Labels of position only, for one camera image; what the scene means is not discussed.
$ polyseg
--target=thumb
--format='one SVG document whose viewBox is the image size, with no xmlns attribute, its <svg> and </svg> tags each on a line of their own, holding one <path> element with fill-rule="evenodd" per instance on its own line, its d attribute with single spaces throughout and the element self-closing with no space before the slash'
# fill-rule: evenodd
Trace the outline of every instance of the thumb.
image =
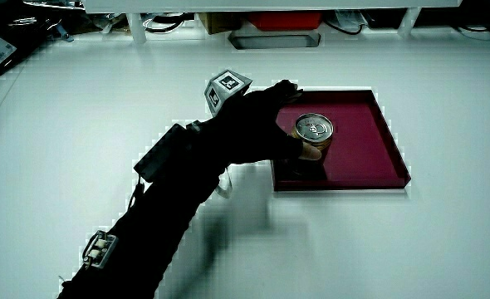
<svg viewBox="0 0 490 299">
<path fill-rule="evenodd" d="M 298 159 L 318 160 L 321 158 L 321 156 L 321 151 L 315 146 L 302 141 L 302 154 L 298 157 Z"/>
</svg>

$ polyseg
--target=can lid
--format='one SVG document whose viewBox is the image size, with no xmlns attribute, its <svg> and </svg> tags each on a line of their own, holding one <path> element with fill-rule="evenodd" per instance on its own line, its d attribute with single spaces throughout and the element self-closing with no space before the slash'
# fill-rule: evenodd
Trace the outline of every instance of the can lid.
<svg viewBox="0 0 490 299">
<path fill-rule="evenodd" d="M 306 113 L 295 122 L 296 133 L 308 142 L 322 142 L 329 139 L 334 132 L 334 125 L 323 115 Z"/>
</svg>

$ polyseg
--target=white shelf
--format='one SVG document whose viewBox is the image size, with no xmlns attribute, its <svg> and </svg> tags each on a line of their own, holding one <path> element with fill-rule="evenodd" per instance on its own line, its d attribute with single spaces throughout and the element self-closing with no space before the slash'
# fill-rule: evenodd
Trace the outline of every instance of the white shelf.
<svg viewBox="0 0 490 299">
<path fill-rule="evenodd" d="M 210 0 L 85 0 L 88 13 L 122 12 L 251 12 L 289 10 L 329 10 L 402 7 L 458 7 L 462 0 L 250 0 L 246 2 Z"/>
</svg>

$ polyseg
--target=red tray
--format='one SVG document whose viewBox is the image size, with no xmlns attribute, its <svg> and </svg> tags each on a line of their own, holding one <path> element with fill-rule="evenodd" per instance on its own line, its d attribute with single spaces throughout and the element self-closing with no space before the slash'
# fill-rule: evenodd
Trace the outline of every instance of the red tray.
<svg viewBox="0 0 490 299">
<path fill-rule="evenodd" d="M 290 134 L 296 119 L 311 112 L 334 125 L 322 173 L 302 177 L 288 161 L 274 160 L 275 191 L 403 189 L 411 180 L 372 91 L 304 91 L 280 110 L 277 123 Z"/>
</svg>

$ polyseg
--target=black sleeve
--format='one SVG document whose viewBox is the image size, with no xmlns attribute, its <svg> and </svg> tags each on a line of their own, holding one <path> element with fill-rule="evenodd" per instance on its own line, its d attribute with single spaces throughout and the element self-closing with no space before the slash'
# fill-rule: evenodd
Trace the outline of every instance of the black sleeve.
<svg viewBox="0 0 490 299">
<path fill-rule="evenodd" d="M 165 166 L 153 173 L 151 186 L 108 232 L 118 243 L 105 267 L 85 269 L 83 265 L 71 281 L 62 284 L 58 298 L 122 293 L 128 298 L 154 297 L 190 220 L 217 187 L 225 166 L 207 157 L 212 150 L 202 134 L 179 131 L 173 135 L 174 144 L 185 145 L 187 151 L 174 149 L 166 156 Z"/>
</svg>

